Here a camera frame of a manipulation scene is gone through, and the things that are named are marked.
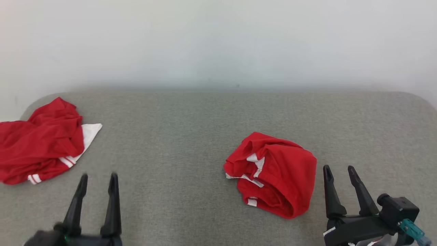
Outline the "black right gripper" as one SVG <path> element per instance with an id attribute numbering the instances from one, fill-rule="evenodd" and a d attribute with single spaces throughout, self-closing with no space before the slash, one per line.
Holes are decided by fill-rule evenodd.
<path id="1" fill-rule="evenodd" d="M 354 166 L 348 166 L 348 174 L 356 191 L 360 216 L 346 216 L 347 211 L 340 203 L 330 166 L 323 167 L 326 216 L 329 226 L 323 235 L 325 245 L 395 246 L 398 243 L 398 232 L 394 220 L 398 216 L 393 212 L 379 213 Z"/>

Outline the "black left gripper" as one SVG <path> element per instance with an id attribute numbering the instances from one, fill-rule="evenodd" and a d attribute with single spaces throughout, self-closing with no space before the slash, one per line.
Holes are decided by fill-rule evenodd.
<path id="1" fill-rule="evenodd" d="M 72 197 L 72 201 L 62 223 L 55 224 L 55 229 L 38 230 L 25 246 L 122 246 L 122 222 L 117 173 L 112 173 L 108 185 L 108 206 L 100 235 L 81 235 L 81 211 L 86 195 L 88 175 L 83 174 Z"/>

